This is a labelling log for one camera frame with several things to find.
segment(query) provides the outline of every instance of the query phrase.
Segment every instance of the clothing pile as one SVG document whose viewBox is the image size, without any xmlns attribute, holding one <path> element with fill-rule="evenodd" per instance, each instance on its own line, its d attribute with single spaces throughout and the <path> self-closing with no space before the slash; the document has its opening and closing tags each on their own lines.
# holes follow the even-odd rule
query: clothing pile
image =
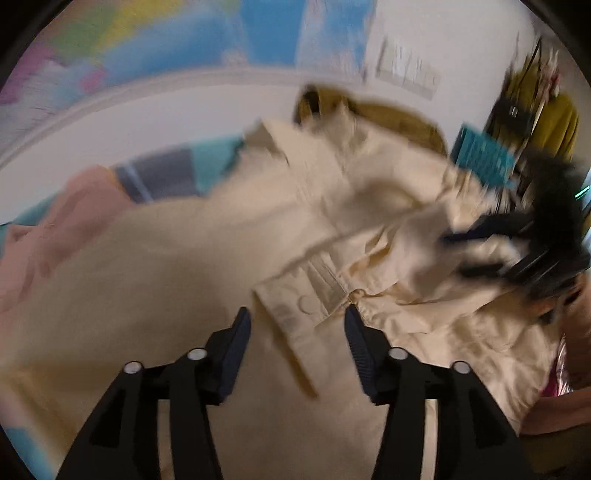
<svg viewBox="0 0 591 480">
<path fill-rule="evenodd" d="M 127 209 L 18 304 L 0 381 L 57 468 L 123 364 L 171 362 L 246 306 L 234 392 L 209 412 L 225 478 L 369 478 L 386 410 L 359 386 L 343 330 L 353 303 L 419 360 L 470 363 L 519 430 L 558 326 L 515 291 L 453 274 L 466 260 L 516 261 L 507 239 L 438 241 L 493 207 L 470 173 L 348 108 L 263 121 L 209 198 Z M 429 404 L 423 478 L 435 416 Z M 167 432 L 165 411 L 159 422 Z"/>
</svg>

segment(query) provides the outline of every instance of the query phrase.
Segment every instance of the pink cloth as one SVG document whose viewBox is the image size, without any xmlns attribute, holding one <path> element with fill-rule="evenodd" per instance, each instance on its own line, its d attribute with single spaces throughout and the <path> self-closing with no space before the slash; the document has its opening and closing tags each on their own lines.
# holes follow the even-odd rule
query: pink cloth
<svg viewBox="0 0 591 480">
<path fill-rule="evenodd" d="M 11 225 L 0 260 L 1 328 L 37 283 L 132 205 L 108 168 L 92 167 L 68 181 L 38 225 Z"/>
</svg>

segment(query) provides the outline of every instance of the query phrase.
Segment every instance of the black strap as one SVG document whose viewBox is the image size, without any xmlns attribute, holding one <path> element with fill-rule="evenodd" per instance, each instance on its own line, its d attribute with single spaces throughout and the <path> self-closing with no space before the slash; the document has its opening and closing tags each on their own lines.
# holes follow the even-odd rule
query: black strap
<svg viewBox="0 0 591 480">
<path fill-rule="evenodd" d="M 527 67 L 525 68 L 523 74 L 521 75 L 521 79 L 519 80 L 519 83 L 517 84 L 517 87 L 513 90 L 513 92 L 511 93 L 511 99 L 514 100 L 515 99 L 515 95 L 519 95 L 519 90 L 521 89 L 521 85 L 523 84 L 523 81 L 525 80 L 525 77 L 527 77 L 527 74 L 530 71 L 530 68 L 532 66 L 532 64 L 534 63 L 534 59 L 535 56 L 538 55 L 538 69 L 541 70 L 541 64 L 542 64 L 542 38 L 540 37 L 538 39 L 538 43 L 535 45 L 535 49 L 534 49 L 534 53 L 532 54 L 530 61 L 527 64 Z"/>
</svg>

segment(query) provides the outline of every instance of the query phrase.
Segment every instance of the metal screw head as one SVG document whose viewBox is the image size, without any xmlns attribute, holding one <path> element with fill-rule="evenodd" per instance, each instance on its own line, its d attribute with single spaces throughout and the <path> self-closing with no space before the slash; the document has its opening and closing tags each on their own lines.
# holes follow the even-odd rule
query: metal screw head
<svg viewBox="0 0 591 480">
<path fill-rule="evenodd" d="M 408 352 L 400 347 L 391 348 L 388 351 L 388 355 L 395 360 L 406 360 L 408 358 Z"/>
<path fill-rule="evenodd" d="M 187 357 L 189 357 L 189 360 L 203 360 L 207 357 L 207 350 L 205 348 L 194 348 L 187 353 Z"/>
<path fill-rule="evenodd" d="M 126 374 L 133 375 L 142 370 L 143 367 L 144 366 L 139 362 L 129 362 L 128 364 L 125 364 L 123 371 Z"/>
<path fill-rule="evenodd" d="M 472 368 L 466 362 L 455 362 L 453 364 L 453 369 L 458 372 L 459 374 L 469 374 Z"/>
</svg>

